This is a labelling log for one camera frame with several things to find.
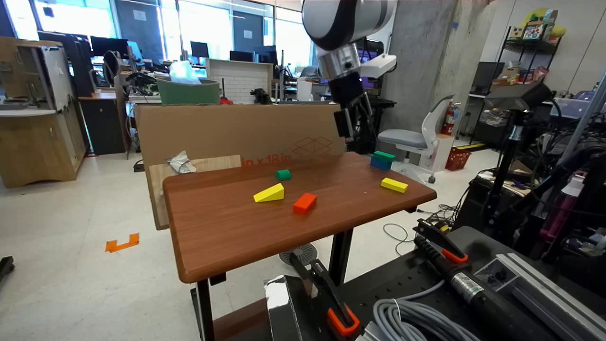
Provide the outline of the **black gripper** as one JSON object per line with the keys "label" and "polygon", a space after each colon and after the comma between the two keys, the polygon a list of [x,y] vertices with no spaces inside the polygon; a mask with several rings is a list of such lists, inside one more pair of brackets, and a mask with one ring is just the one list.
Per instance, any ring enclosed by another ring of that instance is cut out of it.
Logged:
{"label": "black gripper", "polygon": [[350,139],[352,138],[352,120],[346,109],[360,105],[360,130],[373,130],[373,105],[371,98],[365,92],[360,73],[348,71],[329,81],[331,98],[343,107],[333,113],[337,132]]}

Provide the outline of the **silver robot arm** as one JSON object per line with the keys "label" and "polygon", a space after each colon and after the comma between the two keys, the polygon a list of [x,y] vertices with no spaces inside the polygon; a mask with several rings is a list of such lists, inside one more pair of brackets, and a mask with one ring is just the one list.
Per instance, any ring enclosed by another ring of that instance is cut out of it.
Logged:
{"label": "silver robot arm", "polygon": [[320,71],[331,98],[341,105],[335,113],[339,134],[356,138],[354,107],[373,115],[363,77],[380,77],[396,67],[397,58],[379,52],[360,60],[358,41],[380,30],[396,11],[396,0],[303,0],[301,18],[307,35],[318,47]]}

